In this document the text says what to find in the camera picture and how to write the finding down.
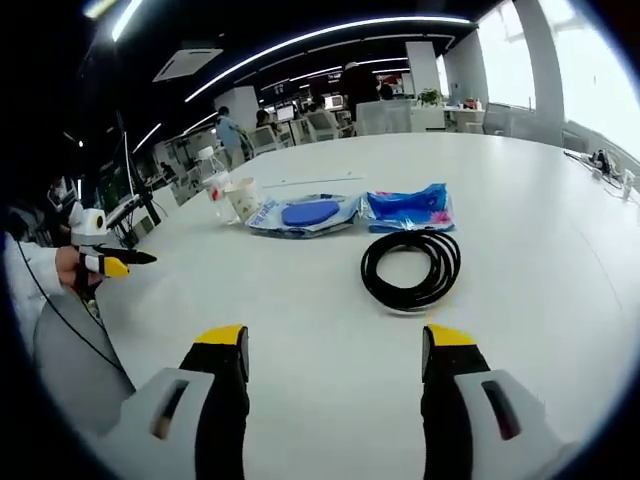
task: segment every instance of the white table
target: white table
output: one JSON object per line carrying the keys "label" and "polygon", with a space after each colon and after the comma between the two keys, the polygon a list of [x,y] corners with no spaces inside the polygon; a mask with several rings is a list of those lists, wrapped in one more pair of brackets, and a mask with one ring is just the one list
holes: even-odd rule
{"label": "white table", "polygon": [[[544,401],[565,440],[585,439],[626,384],[638,346],[638,207],[561,149],[452,133],[367,136],[266,153],[232,173],[245,176],[263,186],[364,177],[265,190],[280,198],[446,182],[462,270],[429,318],[471,333],[492,368]],[[133,384],[179,365],[207,329],[245,323],[247,478],[421,478],[425,317],[391,313],[364,289],[359,263],[377,236],[279,240],[216,229],[210,218],[199,194],[143,240],[157,263],[98,289]],[[426,263],[398,253],[380,270],[409,285]]]}

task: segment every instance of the ceiling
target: ceiling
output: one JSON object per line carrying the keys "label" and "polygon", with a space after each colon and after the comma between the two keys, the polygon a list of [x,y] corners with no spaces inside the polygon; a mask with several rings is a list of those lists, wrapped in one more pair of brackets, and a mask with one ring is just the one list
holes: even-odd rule
{"label": "ceiling", "polygon": [[[213,99],[234,86],[254,85],[260,97],[261,88],[282,79],[354,60],[405,57],[404,44],[412,39],[433,41],[436,55],[440,55],[476,27],[399,22],[327,33],[265,55],[185,103],[185,98],[221,72],[283,41],[329,26],[389,16],[444,15],[475,22],[499,2],[324,0],[311,6],[293,0],[144,0],[117,43],[111,39],[111,30],[129,0],[120,0],[97,21],[83,16],[83,2],[68,3],[71,6],[64,12],[62,7],[57,9],[65,19],[57,22],[55,42],[49,42],[48,49],[56,77],[56,89],[50,95],[59,96],[62,106],[56,123],[60,130],[95,147],[85,151],[108,156],[105,152],[110,150],[105,145],[119,137],[116,110],[128,132],[129,149],[162,123],[145,145],[150,147],[211,114]],[[380,36],[387,38],[371,39]],[[331,46],[342,42],[350,43]],[[222,53],[193,75],[153,82],[172,55],[185,48],[218,48]],[[373,66],[386,69],[407,63]]]}

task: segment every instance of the paper cup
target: paper cup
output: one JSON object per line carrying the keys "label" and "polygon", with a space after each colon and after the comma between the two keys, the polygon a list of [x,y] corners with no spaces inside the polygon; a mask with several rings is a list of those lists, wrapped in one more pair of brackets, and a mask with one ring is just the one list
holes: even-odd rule
{"label": "paper cup", "polygon": [[224,194],[243,222],[257,212],[262,204],[258,184],[253,178],[243,178],[238,183],[226,186]]}
{"label": "paper cup", "polygon": [[229,172],[218,172],[202,181],[202,185],[207,190],[207,196],[212,202],[217,202],[224,197],[224,189],[231,185]]}

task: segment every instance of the blue package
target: blue package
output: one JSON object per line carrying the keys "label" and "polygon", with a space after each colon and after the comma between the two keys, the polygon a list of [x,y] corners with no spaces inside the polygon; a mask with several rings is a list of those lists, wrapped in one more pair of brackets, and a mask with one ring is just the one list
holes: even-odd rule
{"label": "blue package", "polygon": [[444,183],[434,183],[415,193],[367,192],[360,201],[360,216],[368,221],[373,233],[453,230],[451,210]]}
{"label": "blue package", "polygon": [[[359,196],[346,197],[344,195],[331,195],[326,193],[307,195],[291,200],[269,199],[245,222],[245,225],[255,233],[272,237],[318,237],[352,226],[358,215],[359,199]],[[307,208],[315,209],[319,203],[326,203],[328,206],[331,206],[330,210],[324,212],[327,213],[327,215],[323,215],[323,220],[318,218],[318,222],[311,225],[304,225],[304,222],[299,222],[298,225],[287,225],[285,223],[283,219],[284,211],[296,206],[301,207],[302,210]],[[335,205],[338,207],[337,211],[328,215],[330,211],[335,209]]]}

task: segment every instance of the plastic bottle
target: plastic bottle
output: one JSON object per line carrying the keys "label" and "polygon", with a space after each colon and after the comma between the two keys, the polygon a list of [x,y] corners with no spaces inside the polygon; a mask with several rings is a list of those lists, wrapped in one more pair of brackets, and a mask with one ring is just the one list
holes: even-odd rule
{"label": "plastic bottle", "polygon": [[210,162],[213,166],[213,175],[202,180],[207,197],[214,206],[214,218],[216,224],[230,225],[239,221],[231,202],[224,195],[224,189],[231,185],[231,178],[224,164],[218,160],[213,152],[203,162]]}

